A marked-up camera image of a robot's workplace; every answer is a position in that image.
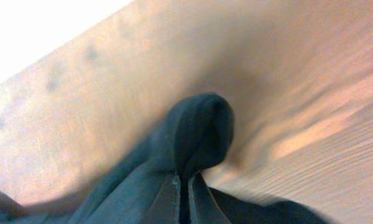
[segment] bright light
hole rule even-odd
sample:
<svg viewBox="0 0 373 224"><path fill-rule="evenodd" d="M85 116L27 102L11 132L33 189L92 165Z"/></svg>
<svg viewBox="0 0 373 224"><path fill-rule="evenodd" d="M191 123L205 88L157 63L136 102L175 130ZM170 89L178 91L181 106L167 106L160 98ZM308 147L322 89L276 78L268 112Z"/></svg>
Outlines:
<svg viewBox="0 0 373 224"><path fill-rule="evenodd" d="M0 83L131 1L0 1Z"/></svg>

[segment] wood grain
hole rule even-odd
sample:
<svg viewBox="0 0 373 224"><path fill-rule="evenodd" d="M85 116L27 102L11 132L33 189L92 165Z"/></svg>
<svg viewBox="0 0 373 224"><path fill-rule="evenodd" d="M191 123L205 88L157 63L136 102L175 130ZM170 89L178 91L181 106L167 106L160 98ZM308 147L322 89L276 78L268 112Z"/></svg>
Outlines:
<svg viewBox="0 0 373 224"><path fill-rule="evenodd" d="M373 1L136 0L0 85L0 190L71 209L205 91L236 115L210 185L373 223Z"/></svg>

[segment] dark stain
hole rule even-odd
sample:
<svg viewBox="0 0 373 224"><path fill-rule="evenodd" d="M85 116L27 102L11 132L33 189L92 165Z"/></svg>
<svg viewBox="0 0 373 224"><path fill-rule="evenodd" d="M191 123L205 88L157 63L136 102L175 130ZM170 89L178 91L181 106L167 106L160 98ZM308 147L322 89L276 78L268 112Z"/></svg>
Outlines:
<svg viewBox="0 0 373 224"><path fill-rule="evenodd" d="M24 96L22 94L21 95L17 95L3 109L3 111L0 114L0 130L4 129L4 127L6 126L6 120L7 120L7 118L16 111L16 109L22 103L23 99L24 99Z"/></svg>
<svg viewBox="0 0 373 224"><path fill-rule="evenodd" d="M95 49L93 45L89 46L86 49L85 59L87 61L95 61L98 58L98 51Z"/></svg>
<svg viewBox="0 0 373 224"><path fill-rule="evenodd" d="M3 118L0 118L0 130L2 130L6 125L6 122Z"/></svg>
<svg viewBox="0 0 373 224"><path fill-rule="evenodd" d="M56 63L48 74L47 91L53 92L60 86L60 78L66 72L67 68L64 62Z"/></svg>
<svg viewBox="0 0 373 224"><path fill-rule="evenodd" d="M49 80L47 82L46 89L49 92L51 92L51 91L54 91L58 86L59 86L59 81L58 80Z"/></svg>

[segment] dark gray cloth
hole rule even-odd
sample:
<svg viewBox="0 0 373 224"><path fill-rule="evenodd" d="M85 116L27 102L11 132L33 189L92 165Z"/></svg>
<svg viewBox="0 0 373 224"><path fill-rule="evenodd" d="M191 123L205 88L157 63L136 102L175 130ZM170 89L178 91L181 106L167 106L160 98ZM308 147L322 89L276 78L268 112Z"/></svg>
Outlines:
<svg viewBox="0 0 373 224"><path fill-rule="evenodd" d="M306 207L243 202L209 188L200 171L222 162L233 113L222 97L189 97L133 149L73 213L11 217L8 223L325 223Z"/></svg>

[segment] wooden surface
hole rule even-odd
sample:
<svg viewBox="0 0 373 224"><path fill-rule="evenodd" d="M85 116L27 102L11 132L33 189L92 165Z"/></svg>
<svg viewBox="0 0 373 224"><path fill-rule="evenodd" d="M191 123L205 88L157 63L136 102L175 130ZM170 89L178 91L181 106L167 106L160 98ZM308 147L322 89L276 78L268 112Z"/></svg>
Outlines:
<svg viewBox="0 0 373 224"><path fill-rule="evenodd" d="M373 223L373 1L133 2L0 85L0 190L74 207L205 91L236 115L211 186Z"/></svg>

